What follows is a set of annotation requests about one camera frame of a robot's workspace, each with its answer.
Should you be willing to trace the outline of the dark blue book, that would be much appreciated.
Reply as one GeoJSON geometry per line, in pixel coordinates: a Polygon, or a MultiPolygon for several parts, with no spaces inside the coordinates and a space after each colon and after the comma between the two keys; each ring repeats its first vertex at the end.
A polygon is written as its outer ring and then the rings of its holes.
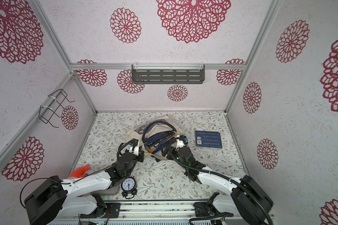
{"type": "Polygon", "coordinates": [[[223,147],[221,134],[214,131],[195,131],[195,145],[198,147],[217,148],[223,147]]]}

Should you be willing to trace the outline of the beige canvas tote bag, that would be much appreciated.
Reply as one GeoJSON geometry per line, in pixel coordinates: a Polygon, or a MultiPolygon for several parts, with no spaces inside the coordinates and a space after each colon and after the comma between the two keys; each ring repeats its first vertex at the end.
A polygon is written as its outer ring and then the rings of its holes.
{"type": "Polygon", "coordinates": [[[159,160],[172,160],[171,151],[188,145],[188,138],[169,117],[164,116],[126,132],[129,140],[137,139],[145,156],[159,160]]]}

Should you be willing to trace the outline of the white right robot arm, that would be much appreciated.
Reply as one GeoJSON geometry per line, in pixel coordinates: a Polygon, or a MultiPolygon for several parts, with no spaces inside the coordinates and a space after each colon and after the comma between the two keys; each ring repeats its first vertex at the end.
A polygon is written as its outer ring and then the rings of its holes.
{"type": "Polygon", "coordinates": [[[240,215],[250,225],[272,225],[269,213],[274,205],[269,195],[254,178],[229,177],[210,169],[197,161],[189,147],[166,147],[166,156],[184,168],[185,176],[193,182],[208,185],[219,190],[207,201],[205,210],[209,215],[203,219],[240,215]]]}

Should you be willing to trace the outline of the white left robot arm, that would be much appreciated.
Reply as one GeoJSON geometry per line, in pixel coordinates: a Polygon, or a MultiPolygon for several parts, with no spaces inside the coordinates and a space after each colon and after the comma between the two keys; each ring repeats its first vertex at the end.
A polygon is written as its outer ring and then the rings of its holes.
{"type": "Polygon", "coordinates": [[[144,161],[144,151],[136,148],[122,154],[115,163],[102,171],[80,179],[47,178],[24,200],[31,225],[47,225],[56,217],[101,216],[106,205],[96,191],[121,185],[130,177],[138,162],[144,161]]]}

